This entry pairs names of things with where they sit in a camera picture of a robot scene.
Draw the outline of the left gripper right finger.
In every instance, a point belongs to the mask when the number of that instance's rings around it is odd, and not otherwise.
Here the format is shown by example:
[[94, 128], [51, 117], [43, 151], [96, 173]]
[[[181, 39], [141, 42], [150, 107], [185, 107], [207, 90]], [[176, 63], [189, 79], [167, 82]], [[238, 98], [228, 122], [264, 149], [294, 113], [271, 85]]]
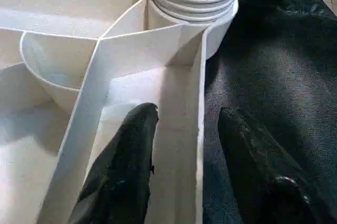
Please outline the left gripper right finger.
[[264, 124], [223, 107], [218, 133], [244, 223], [336, 223], [311, 177]]

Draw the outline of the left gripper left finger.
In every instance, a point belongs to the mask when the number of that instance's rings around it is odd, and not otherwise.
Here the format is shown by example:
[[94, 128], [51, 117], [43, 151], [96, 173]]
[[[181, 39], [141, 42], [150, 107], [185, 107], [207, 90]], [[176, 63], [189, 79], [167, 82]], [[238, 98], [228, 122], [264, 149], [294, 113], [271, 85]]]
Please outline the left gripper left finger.
[[126, 114], [93, 162], [68, 223], [144, 223], [158, 121], [154, 103]]

